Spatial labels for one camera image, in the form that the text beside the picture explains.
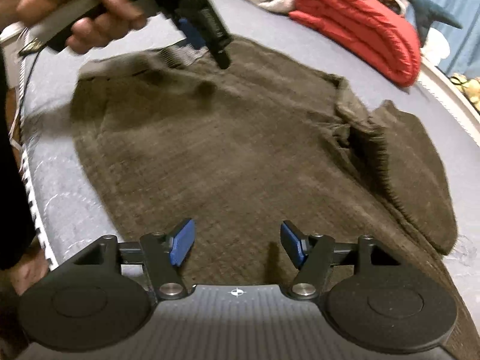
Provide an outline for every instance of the circular cover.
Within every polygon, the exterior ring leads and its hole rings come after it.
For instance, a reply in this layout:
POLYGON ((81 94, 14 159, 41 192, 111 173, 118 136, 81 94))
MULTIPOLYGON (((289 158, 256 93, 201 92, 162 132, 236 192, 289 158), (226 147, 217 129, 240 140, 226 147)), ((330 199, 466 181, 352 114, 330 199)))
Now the circular cover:
POLYGON ((455 301, 433 280, 388 268, 341 281, 325 306, 339 333, 385 353, 429 350, 448 337, 457 317, 455 301))
POLYGON ((129 278, 72 264, 25 292, 18 312, 30 339, 75 352, 112 345, 135 333, 149 315, 150 302, 129 278))

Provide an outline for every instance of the silver bolt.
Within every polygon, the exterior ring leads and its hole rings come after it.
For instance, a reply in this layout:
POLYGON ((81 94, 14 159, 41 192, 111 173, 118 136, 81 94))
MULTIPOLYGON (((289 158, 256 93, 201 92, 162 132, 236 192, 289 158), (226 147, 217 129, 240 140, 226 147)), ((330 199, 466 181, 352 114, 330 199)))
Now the silver bolt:
POLYGON ((178 283, 165 283, 160 286, 159 290, 164 295, 175 296, 183 291, 183 287, 178 283))
POLYGON ((310 296, 315 291, 315 287, 308 283, 297 283, 292 287, 292 292, 300 296, 310 296))

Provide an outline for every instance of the teal plush toy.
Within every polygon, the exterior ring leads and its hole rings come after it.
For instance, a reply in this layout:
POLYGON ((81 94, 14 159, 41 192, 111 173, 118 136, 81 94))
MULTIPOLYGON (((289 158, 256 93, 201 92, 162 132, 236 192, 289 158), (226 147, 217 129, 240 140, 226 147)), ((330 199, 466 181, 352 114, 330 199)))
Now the teal plush toy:
POLYGON ((415 10, 415 24, 417 25, 417 33, 420 38, 420 47, 425 45, 428 30, 434 21, 448 24, 455 28, 463 28, 463 26, 440 5, 430 0, 408 0, 415 10))

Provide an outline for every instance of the gray bed sheet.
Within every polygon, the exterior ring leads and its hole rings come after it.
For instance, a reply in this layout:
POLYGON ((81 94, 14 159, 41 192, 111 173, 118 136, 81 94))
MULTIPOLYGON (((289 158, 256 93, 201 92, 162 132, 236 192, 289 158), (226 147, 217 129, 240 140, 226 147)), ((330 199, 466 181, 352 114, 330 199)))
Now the gray bed sheet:
MULTIPOLYGON (((445 264, 479 328, 480 149, 472 138, 421 85, 400 90, 349 51, 287 17, 243 0, 213 2, 232 33, 345 76, 369 109, 391 99, 420 118, 445 164, 460 232, 445 264)), ((164 47, 180 39, 171 22, 158 16, 143 30, 84 56, 68 50, 41 53, 25 94, 22 137, 40 218, 58 263, 101 235, 117 234, 81 169, 71 137, 69 106, 78 69, 87 60, 164 47)))

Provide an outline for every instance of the curtain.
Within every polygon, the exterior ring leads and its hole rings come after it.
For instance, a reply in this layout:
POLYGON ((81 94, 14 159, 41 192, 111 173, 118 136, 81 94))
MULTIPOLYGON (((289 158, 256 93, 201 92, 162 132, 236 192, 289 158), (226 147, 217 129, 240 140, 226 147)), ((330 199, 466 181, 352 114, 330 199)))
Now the curtain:
MULTIPOLYGON (((455 15, 463 25, 462 30, 442 23, 433 25, 448 40, 451 50, 450 56, 441 61, 439 68, 448 76, 455 72, 468 78, 480 76, 480 0, 432 1, 455 15)), ((411 7, 406 18, 415 23, 411 7)))

